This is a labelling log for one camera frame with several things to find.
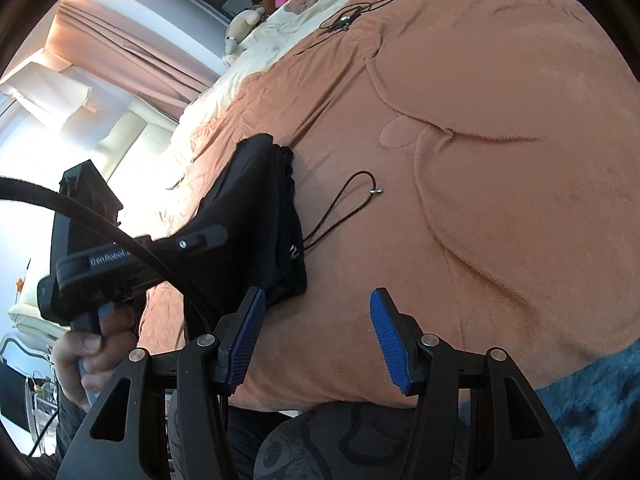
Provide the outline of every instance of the stuffed animal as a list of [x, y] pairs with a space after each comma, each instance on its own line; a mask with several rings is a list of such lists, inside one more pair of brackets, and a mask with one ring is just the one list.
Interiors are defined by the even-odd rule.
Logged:
[[265, 13], [264, 7], [257, 9], [243, 10], [234, 19], [231, 20], [226, 29], [225, 53], [232, 56], [238, 51], [238, 45], [244, 41], [256, 25], [260, 23], [262, 15]]

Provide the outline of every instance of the cushioned chair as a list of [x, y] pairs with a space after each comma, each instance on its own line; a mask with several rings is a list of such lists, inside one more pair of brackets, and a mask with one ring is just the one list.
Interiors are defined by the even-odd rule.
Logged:
[[[140, 180], [141, 172], [169, 146], [177, 123], [144, 102], [134, 98], [127, 111], [91, 153], [91, 160], [108, 182], [113, 192], [127, 208], [135, 200], [132, 183]], [[142, 229], [139, 225], [131, 230]], [[129, 232], [140, 235], [142, 232]], [[40, 317], [36, 288], [38, 282], [49, 274], [49, 259], [34, 258], [26, 273], [18, 303], [8, 313], [15, 329], [35, 336], [47, 346], [62, 336], [68, 327]]]

